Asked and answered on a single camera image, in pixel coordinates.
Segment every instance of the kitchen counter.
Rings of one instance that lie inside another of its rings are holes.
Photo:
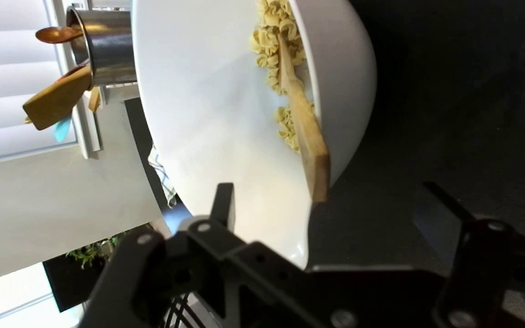
[[[368,131],[309,224],[311,264],[437,269],[412,225],[433,180],[525,233],[525,0],[351,0],[379,83]]]

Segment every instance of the bowl rim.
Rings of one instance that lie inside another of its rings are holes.
[[[319,81],[317,69],[315,69],[315,52],[313,52],[313,47],[311,47],[311,41],[309,41],[309,36],[308,36],[308,30],[306,30],[304,19],[302,19],[302,12],[299,9],[297,0],[286,0],[286,1],[291,7],[291,12],[295,16],[295,23],[297,23],[297,29],[299,29],[299,34],[302,39],[304,60],[306,60],[309,83],[311,83],[309,87],[311,87],[311,98],[313,98],[313,111],[315,111],[315,116],[319,120],[319,125],[320,125],[322,105],[320,105],[320,85],[319,85],[320,81]]]

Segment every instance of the metal pot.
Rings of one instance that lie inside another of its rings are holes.
[[[82,36],[71,39],[71,50],[76,63],[89,60],[93,85],[136,81],[127,10],[69,7],[65,25],[82,29]]]

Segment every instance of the wooden spatula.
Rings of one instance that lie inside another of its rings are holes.
[[[60,76],[54,83],[42,89],[23,103],[23,111],[36,129],[45,129],[63,118],[67,118],[82,96],[91,85],[91,65],[78,65],[73,70]]]
[[[302,81],[297,78],[288,45],[280,41],[280,87],[289,98],[291,118],[299,140],[300,160],[311,202],[326,202],[330,191],[330,151],[322,138],[311,103],[306,100]]]
[[[87,107],[91,111],[98,111],[98,107],[100,107],[100,87],[98,85],[91,89],[91,98],[87,100]]]
[[[76,25],[45,27],[36,30],[36,38],[43,43],[63,43],[82,36],[82,29]]]

